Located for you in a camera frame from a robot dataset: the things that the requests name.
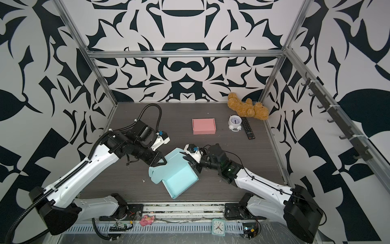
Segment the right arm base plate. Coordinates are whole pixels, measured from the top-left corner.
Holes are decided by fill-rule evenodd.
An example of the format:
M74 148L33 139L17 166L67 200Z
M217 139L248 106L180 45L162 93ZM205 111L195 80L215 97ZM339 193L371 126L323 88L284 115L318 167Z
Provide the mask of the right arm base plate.
M224 217L227 220L266 220L262 216L254 216L249 210L239 203L226 203L224 205Z

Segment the light blue paper box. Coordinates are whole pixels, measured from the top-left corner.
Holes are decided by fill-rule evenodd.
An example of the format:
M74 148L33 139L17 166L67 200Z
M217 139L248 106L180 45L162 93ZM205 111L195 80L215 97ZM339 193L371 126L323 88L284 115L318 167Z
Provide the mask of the light blue paper box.
M198 180L197 174L185 160L184 150L176 148L165 156L166 165L150 167L149 177L152 182L162 182L172 199L176 199Z

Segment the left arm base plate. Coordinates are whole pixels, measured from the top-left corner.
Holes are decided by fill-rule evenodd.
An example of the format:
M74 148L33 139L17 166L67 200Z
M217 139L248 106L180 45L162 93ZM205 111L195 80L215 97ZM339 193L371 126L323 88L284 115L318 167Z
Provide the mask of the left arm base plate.
M125 213L118 210L113 216L99 217L99 221L138 221L141 220L143 208L143 204L128 204Z

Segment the pink paper box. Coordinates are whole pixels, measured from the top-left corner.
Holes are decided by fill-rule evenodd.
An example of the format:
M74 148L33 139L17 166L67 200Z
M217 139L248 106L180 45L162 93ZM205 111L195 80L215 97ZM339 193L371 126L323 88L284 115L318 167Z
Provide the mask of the pink paper box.
M215 119L192 119L194 135L213 135L216 133Z

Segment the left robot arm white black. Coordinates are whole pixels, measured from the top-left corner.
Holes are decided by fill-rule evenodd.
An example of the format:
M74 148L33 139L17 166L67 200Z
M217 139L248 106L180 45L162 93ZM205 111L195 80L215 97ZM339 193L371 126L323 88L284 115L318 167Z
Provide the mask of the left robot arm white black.
M150 167L166 165L158 148L170 142L165 131L152 129L141 120L132 125L104 133L93 145L89 155L59 180L45 188L36 187L29 193L32 204L15 220L8 230L5 243L13 243L22 220L36 210L47 229L26 243L45 236L58 235L79 221L108 217L122 220L129 216L127 202L119 194L104 198L79 199L79 193L98 175L123 156L133 156Z

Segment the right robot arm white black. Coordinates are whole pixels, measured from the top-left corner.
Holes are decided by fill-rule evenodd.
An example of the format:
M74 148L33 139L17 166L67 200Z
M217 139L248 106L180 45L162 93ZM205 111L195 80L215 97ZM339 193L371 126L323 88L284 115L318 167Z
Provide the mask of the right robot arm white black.
M223 182L249 191L250 197L244 200L243 207L253 217L277 221L300 240L308 244L314 242L326 214L304 187L292 188L256 175L241 161L229 159L228 151L219 144L208 148L187 144L183 157L197 172L204 168L216 170Z

